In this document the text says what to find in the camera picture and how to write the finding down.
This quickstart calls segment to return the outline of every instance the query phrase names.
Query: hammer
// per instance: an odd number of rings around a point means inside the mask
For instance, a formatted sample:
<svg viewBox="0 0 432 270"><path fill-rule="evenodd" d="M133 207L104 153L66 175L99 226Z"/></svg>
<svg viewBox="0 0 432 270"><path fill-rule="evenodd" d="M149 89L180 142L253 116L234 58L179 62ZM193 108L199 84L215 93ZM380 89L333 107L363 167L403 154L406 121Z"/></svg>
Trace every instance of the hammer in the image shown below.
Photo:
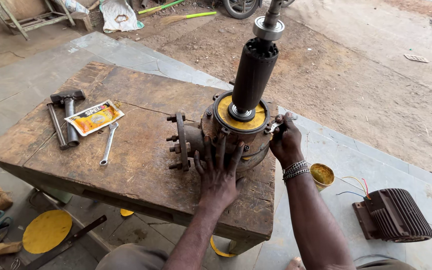
<svg viewBox="0 0 432 270"><path fill-rule="evenodd" d="M54 104L64 105L66 117L70 117L75 113L75 100L84 100L86 95L83 90L66 90L57 94L52 94L51 101ZM76 147L79 145L79 137L76 128L68 123L68 145Z"/></svg>

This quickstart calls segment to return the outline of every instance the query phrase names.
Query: worn wooden table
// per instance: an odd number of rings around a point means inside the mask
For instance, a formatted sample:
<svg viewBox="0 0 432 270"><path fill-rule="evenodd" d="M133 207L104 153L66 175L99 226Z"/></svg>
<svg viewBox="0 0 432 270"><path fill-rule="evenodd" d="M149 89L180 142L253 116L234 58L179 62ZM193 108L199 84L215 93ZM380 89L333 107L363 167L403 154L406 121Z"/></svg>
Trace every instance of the worn wooden table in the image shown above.
<svg viewBox="0 0 432 270"><path fill-rule="evenodd" d="M83 89L87 99L76 111L111 99L126 114L118 120L109 164L99 161L109 129L81 137L78 147L59 150L47 103L49 97L0 137L0 167L36 188L53 187L144 215L187 226L199 200L200 179L189 172L170 170L179 155L169 152L177 134L166 117L177 111L198 122L223 90L123 67L91 62L58 91ZM271 115L276 115L275 105ZM63 123L63 109L57 109ZM66 124L62 125L65 133ZM268 240L273 230L275 158L271 152L255 168L239 198L219 218L215 235L231 239L230 251L241 254Z"/></svg>

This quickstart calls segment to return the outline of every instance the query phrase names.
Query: green broom handle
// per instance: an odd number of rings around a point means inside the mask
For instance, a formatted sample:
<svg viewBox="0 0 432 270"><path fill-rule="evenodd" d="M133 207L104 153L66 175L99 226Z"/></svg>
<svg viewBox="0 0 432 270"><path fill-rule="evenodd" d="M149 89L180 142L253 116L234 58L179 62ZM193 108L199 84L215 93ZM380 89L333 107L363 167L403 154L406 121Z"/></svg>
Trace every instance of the green broom handle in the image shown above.
<svg viewBox="0 0 432 270"><path fill-rule="evenodd" d="M189 14L189 15L186 15L186 19L195 18L195 17L201 17L201 16L207 16L207 15L214 15L214 14L216 14L216 11L196 13L196 14Z"/></svg>
<svg viewBox="0 0 432 270"><path fill-rule="evenodd" d="M143 13L155 10L157 8L160 8L160 7L162 7L162 6L157 6L157 7L153 7L153 8L150 8L150 9L141 10L141 11L138 11L138 14L143 14Z"/></svg>
<svg viewBox="0 0 432 270"><path fill-rule="evenodd" d="M165 8L171 7L172 5L179 4L179 3L183 2L183 1L184 1L184 0L177 0L177 1L174 1L174 2L169 3L169 4L165 4L165 5L161 6L161 9L163 10L163 9L165 9Z"/></svg>

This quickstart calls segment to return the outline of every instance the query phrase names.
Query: man's left hand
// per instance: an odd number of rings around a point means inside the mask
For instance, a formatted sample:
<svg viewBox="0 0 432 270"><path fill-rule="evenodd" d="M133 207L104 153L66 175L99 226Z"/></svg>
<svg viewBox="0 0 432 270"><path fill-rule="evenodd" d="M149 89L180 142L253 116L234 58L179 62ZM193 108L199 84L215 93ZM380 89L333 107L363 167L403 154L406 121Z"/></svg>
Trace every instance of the man's left hand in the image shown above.
<svg viewBox="0 0 432 270"><path fill-rule="evenodd" d="M243 154L244 142L239 141L234 150L227 168L224 166L224 154L226 150L226 137L220 134L216 147L216 163L213 164L211 156L211 139L204 137L204 158L206 169L201 166L199 152L194 153L194 164L201 175L201 199L199 208L214 211L221 215L226 207L231 205L240 194L244 184L244 177L236 180L236 167Z"/></svg>

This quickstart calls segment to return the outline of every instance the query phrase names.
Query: hand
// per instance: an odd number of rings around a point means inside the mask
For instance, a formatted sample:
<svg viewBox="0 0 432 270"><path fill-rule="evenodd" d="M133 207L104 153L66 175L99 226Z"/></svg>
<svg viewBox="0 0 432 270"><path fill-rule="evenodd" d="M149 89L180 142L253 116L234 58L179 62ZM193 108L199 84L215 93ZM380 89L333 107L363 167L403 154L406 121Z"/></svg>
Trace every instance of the hand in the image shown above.
<svg viewBox="0 0 432 270"><path fill-rule="evenodd" d="M284 122L284 124L274 129L273 139L269 142L271 151L283 169L304 160L301 151L301 132L290 117L291 112L287 112L284 116L282 114L276 116L276 122Z"/></svg>
<svg viewBox="0 0 432 270"><path fill-rule="evenodd" d="M216 147L216 164L211 157L211 139L204 137L204 158L206 169L201 166L199 152L194 152L194 164L201 176L201 199L199 208L214 211L218 217L240 194L244 184L244 177L236 181L236 167L243 154L244 142L239 141L227 168L224 167L226 137L219 135Z"/></svg>

